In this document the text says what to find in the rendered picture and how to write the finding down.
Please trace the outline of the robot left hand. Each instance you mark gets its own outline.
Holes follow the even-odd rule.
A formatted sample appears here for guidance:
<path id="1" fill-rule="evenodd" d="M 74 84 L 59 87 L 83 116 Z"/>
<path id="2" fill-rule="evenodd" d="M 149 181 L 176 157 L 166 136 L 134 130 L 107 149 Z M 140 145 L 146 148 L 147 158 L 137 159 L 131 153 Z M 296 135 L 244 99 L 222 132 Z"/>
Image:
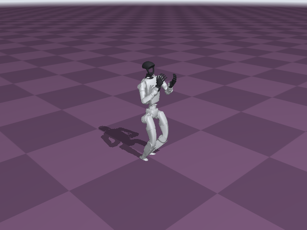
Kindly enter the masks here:
<path id="1" fill-rule="evenodd" d="M 172 88 L 174 86 L 174 84 L 176 83 L 176 80 L 177 80 L 176 74 L 173 74 L 173 79 L 169 83 L 170 84 L 169 88 Z"/>

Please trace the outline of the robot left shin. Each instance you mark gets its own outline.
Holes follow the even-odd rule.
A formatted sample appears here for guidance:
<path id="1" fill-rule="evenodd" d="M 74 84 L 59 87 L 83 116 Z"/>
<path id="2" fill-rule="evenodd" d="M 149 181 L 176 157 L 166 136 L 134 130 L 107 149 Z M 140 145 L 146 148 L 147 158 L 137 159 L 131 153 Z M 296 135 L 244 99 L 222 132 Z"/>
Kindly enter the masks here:
<path id="1" fill-rule="evenodd" d="M 167 140 L 168 141 L 168 140 Z M 159 138 L 156 140 L 156 146 L 155 146 L 155 149 L 153 151 L 155 151 L 156 149 L 160 148 L 163 144 L 165 144 L 167 141 L 165 142 L 161 142 L 159 141 Z M 152 152 L 153 152 L 152 151 Z"/>

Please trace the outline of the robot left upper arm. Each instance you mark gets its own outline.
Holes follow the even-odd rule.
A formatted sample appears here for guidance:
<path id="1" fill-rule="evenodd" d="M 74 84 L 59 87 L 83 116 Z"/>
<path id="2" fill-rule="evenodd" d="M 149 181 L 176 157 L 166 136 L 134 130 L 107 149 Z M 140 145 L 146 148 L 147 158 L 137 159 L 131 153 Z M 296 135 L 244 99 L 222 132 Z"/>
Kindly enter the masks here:
<path id="1" fill-rule="evenodd" d="M 161 85 L 161 87 L 165 90 L 165 94 L 169 95 L 170 93 L 167 92 L 167 84 L 164 81 L 163 84 Z"/>

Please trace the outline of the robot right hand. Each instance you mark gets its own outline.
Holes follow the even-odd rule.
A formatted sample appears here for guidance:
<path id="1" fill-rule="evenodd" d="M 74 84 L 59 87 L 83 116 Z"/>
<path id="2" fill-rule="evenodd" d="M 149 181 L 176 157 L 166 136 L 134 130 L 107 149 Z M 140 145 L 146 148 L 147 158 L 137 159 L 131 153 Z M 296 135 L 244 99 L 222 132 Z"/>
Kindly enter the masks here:
<path id="1" fill-rule="evenodd" d="M 164 75 L 164 74 L 163 74 Z M 156 77 L 156 86 L 158 88 L 158 91 L 161 89 L 161 85 L 163 84 L 164 80 L 167 78 L 166 75 L 163 76 L 162 73 Z M 159 77 L 159 78 L 158 78 Z M 165 78 L 164 78 L 165 77 Z M 164 78 L 164 79 L 163 79 Z"/>

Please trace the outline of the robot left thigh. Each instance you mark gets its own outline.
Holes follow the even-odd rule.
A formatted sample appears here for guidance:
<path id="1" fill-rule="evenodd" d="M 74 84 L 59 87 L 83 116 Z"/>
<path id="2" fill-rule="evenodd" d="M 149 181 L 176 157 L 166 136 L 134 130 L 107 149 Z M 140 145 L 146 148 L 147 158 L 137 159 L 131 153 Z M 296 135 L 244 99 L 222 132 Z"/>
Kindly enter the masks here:
<path id="1" fill-rule="evenodd" d="M 165 142 L 168 137 L 168 121 L 163 111 L 158 110 L 158 116 L 155 119 L 159 119 L 159 126 L 162 134 L 159 136 L 159 141 Z"/>

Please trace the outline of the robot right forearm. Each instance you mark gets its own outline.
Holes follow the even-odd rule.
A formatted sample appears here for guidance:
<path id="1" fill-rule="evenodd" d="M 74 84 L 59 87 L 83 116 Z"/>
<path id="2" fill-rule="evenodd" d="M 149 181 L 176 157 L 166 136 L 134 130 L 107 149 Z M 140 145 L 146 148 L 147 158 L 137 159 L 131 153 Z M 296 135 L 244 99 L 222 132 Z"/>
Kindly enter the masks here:
<path id="1" fill-rule="evenodd" d="M 142 102 L 146 103 L 149 100 L 151 101 L 157 94 L 158 94 L 158 88 L 155 87 L 155 89 L 149 95 L 147 95 L 146 97 L 142 99 Z"/>

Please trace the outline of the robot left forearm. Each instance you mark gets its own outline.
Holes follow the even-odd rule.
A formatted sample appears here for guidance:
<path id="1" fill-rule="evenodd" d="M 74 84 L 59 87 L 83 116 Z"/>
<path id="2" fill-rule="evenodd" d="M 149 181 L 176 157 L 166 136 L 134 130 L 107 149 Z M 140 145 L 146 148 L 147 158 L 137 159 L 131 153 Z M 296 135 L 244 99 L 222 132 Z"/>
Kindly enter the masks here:
<path id="1" fill-rule="evenodd" d="M 172 88 L 169 88 L 170 84 L 168 83 L 168 87 L 167 87 L 167 92 L 168 93 L 171 93 L 173 91 L 173 87 Z"/>

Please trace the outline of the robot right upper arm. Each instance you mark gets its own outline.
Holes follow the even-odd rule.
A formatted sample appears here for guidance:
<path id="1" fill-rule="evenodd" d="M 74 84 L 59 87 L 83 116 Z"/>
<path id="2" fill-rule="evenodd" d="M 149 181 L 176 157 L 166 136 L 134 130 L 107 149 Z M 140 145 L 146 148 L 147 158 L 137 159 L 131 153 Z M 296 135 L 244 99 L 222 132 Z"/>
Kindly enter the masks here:
<path id="1" fill-rule="evenodd" d="M 141 98 L 141 102 L 142 102 L 142 99 L 146 96 L 146 92 L 145 92 L 146 84 L 145 84 L 145 82 L 143 81 L 143 82 L 141 82 L 140 84 L 138 84 L 137 87 L 138 87 L 138 89 L 139 89 L 140 98 Z M 145 105 L 147 105 L 148 103 L 149 103 L 149 101 L 146 102 L 146 103 L 143 103 L 143 102 L 142 102 L 142 104 L 145 104 Z"/>

